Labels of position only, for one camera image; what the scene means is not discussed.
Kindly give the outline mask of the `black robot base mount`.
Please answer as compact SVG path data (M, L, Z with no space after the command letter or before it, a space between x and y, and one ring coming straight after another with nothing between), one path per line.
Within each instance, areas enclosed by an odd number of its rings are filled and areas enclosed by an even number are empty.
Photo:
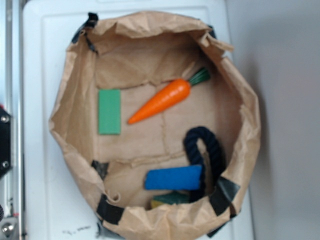
M0 178L12 167L11 115L0 105Z

